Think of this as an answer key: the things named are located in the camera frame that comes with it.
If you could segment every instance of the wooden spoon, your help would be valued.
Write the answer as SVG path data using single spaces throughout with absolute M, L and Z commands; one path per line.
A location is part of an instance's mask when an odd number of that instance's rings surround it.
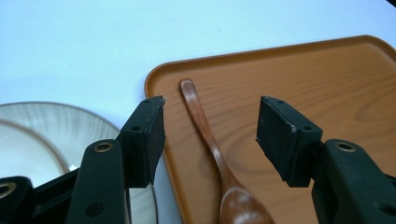
M 267 210 L 239 183 L 227 166 L 210 130 L 192 80 L 180 80 L 179 87 L 191 119 L 219 168 L 222 185 L 220 223 L 274 223 Z

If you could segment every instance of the wooden tray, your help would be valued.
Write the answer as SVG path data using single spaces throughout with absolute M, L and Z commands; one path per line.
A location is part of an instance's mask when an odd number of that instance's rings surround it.
M 225 159 L 276 223 L 317 223 L 309 189 L 289 189 L 255 142 L 260 97 L 287 101 L 324 131 L 366 149 L 396 175 L 396 52 L 372 36 L 166 63 L 148 75 L 163 95 L 167 170 L 184 223 L 219 223 L 220 182 L 177 83 L 195 82 Z

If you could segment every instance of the white table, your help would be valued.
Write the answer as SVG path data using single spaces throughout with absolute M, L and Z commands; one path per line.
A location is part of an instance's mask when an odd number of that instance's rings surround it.
M 396 48 L 386 0 L 0 2 L 0 104 L 52 101 L 118 127 L 156 66 L 252 49 L 374 35 Z M 160 223 L 179 223 L 163 161 Z

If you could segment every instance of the spoon handle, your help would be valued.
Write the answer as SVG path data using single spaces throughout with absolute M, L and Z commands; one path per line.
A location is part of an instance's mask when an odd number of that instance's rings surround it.
M 190 113 L 191 119 L 203 138 L 207 148 L 211 151 L 213 158 L 219 168 L 223 191 L 234 186 L 240 186 L 239 182 L 231 173 L 219 150 L 219 145 L 210 130 L 205 112 L 201 106 L 198 93 L 191 79 L 182 79 L 179 82 L 180 91 L 183 95 L 184 103 Z

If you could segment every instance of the wood grain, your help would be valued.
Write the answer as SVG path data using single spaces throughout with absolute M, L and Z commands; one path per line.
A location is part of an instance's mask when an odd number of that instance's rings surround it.
M 260 97 L 287 101 L 323 129 L 363 147 L 396 175 L 396 52 L 371 36 L 167 63 L 146 80 L 166 100 L 164 150 L 184 223 L 218 223 L 216 164 L 189 118 L 177 84 L 193 79 L 230 169 L 276 223 L 317 223 L 311 188 L 289 189 L 256 144 Z

